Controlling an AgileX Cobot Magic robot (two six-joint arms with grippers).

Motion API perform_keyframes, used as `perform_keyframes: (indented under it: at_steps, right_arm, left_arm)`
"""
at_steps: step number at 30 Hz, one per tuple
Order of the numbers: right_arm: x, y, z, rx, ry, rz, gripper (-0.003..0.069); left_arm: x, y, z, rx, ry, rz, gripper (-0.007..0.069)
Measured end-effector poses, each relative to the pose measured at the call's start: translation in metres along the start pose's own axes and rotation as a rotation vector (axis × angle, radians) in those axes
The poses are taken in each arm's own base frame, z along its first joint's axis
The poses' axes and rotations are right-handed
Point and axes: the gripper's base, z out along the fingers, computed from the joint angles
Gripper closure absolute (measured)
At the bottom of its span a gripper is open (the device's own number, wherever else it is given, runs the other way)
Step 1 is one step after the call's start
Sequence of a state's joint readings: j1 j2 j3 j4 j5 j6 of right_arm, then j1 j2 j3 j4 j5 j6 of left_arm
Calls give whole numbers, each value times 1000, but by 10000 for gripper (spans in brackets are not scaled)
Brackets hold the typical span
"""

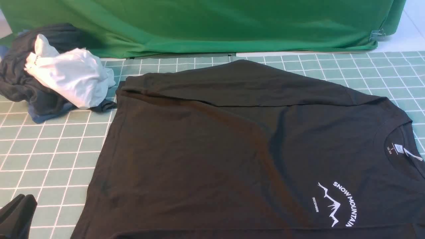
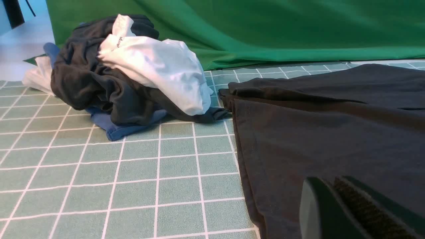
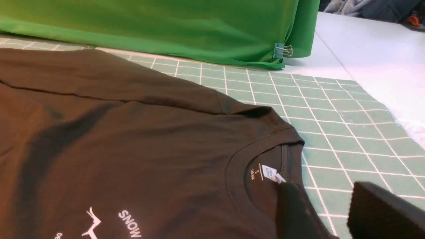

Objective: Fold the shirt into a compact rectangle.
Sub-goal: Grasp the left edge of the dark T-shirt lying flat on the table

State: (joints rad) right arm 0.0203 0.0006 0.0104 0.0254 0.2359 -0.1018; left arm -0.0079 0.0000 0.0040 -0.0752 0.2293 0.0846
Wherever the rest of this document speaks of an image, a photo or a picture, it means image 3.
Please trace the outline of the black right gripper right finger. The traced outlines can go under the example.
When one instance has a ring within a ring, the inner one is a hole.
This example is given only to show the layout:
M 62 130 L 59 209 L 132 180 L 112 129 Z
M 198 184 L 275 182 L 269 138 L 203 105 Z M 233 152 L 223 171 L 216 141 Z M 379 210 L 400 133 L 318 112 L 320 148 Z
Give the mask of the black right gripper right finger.
M 388 190 L 355 182 L 347 221 L 354 239 L 423 239 L 425 213 Z

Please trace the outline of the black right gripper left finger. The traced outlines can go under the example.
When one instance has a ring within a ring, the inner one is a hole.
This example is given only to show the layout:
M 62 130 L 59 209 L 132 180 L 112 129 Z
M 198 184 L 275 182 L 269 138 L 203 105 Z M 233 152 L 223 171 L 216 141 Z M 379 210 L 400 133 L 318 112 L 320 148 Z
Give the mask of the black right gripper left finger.
M 298 184 L 277 187 L 276 231 L 278 239 L 328 239 L 329 231 Z

